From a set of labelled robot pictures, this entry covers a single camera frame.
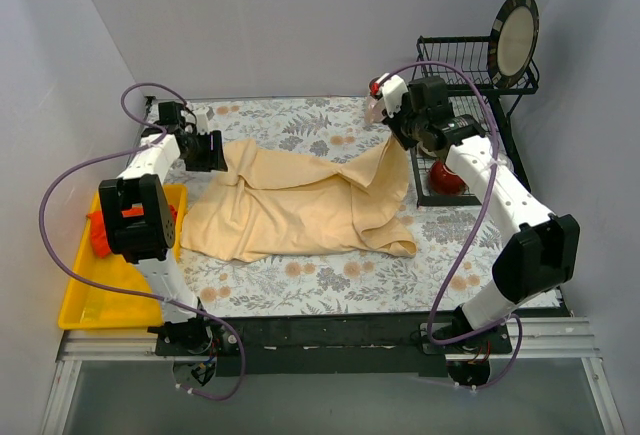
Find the beige t shirt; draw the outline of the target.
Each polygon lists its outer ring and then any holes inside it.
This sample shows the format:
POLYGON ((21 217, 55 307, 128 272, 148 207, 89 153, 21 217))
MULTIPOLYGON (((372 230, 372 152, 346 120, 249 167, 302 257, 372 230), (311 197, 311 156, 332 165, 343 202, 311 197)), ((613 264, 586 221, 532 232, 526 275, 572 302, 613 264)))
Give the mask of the beige t shirt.
POLYGON ((243 262, 352 250, 416 254, 397 217, 409 164, 395 137, 346 163, 267 150, 253 139, 227 144, 224 155, 227 171, 185 215, 183 248, 243 262))

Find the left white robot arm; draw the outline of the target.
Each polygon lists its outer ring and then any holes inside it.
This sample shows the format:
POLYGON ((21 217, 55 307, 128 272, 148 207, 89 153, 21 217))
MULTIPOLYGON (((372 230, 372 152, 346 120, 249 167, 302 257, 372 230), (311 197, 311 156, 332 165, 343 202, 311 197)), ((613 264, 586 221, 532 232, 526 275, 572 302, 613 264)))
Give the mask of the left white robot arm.
POLYGON ((159 119, 141 138, 141 151, 126 169, 100 183, 98 195, 111 252, 144 277, 159 297, 164 323, 183 323, 199 308, 179 269, 174 246, 176 221, 164 181, 178 160, 194 172, 228 170, 221 132, 209 129, 208 116, 185 103, 162 102, 159 119))

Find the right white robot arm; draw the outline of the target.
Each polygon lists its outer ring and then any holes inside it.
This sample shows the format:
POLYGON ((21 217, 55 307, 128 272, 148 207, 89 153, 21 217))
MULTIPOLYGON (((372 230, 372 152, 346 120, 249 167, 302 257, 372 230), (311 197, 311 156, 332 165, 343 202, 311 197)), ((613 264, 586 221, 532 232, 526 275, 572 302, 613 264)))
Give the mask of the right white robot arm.
POLYGON ((485 124, 455 115, 447 85, 437 76, 407 83, 384 75, 370 87, 383 101, 383 122, 400 144, 436 154, 481 202, 503 248, 491 281, 457 308, 454 344, 475 352, 489 339, 487 326, 505 319, 523 303, 568 282, 574 274, 580 227, 539 202, 499 159, 499 145, 485 124))

